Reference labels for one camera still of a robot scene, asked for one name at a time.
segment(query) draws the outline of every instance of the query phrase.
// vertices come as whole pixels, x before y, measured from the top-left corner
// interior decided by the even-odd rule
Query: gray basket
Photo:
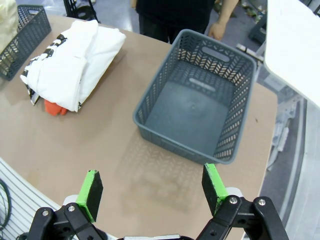
[[[256,63],[183,30],[133,114],[142,137],[200,164],[235,160]]]
[[[51,32],[46,11],[39,5],[18,6],[18,33],[0,53],[0,77],[10,81]]]

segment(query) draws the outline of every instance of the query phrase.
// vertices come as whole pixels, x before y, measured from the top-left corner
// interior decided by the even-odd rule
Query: human arm
[[[225,34],[227,23],[239,0],[223,0],[218,21],[211,25],[209,37],[221,40]]]

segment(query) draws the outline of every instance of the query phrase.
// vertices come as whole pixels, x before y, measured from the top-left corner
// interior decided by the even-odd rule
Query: orange object
[[[48,100],[44,100],[44,109],[52,116],[56,116],[57,114],[65,115],[67,113],[67,109]]]

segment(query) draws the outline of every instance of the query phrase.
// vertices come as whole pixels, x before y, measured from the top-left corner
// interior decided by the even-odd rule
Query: folded white cloth
[[[0,53],[18,30],[18,9],[15,0],[0,0]]]
[[[96,87],[126,36],[96,20],[72,23],[25,67],[21,80],[49,102],[78,111]]]

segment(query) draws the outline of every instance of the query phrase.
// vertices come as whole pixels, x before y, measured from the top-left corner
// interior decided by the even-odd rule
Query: basket bottom
[[[213,156],[228,110],[225,104],[200,91],[167,81],[145,126],[179,144]]]

